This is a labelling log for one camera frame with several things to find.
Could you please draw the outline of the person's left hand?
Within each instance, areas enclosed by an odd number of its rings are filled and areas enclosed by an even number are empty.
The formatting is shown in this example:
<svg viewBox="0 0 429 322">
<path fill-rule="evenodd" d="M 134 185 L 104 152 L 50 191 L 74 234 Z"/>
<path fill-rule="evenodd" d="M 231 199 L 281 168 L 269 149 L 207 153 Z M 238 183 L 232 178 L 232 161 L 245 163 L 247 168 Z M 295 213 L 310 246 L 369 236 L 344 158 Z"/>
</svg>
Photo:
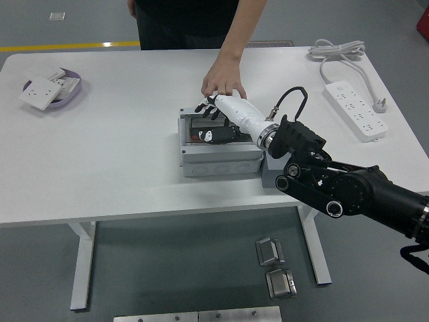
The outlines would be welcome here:
<svg viewBox="0 0 429 322">
<path fill-rule="evenodd" d="M 205 97 L 214 92 L 232 96 L 233 91 L 237 91 L 240 98 L 246 99 L 247 93 L 241 83 L 240 62 L 239 58 L 218 56 L 203 78 L 201 93 Z"/>
</svg>

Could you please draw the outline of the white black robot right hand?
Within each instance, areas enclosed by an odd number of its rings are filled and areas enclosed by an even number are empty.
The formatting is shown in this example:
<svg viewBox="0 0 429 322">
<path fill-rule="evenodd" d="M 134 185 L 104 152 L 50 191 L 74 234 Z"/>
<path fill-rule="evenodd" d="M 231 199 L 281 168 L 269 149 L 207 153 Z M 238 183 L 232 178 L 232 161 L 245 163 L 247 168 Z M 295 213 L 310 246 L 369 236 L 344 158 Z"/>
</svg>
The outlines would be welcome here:
<svg viewBox="0 0 429 322">
<path fill-rule="evenodd" d="M 267 149 L 266 138 L 278 128 L 273 121 L 266 121 L 265 116 L 246 99 L 226 95 L 206 97 L 195 112 L 200 113 L 203 110 L 205 115 L 208 115 L 213 109 L 237 125 L 242 133 L 249 134 L 261 150 Z"/>
</svg>

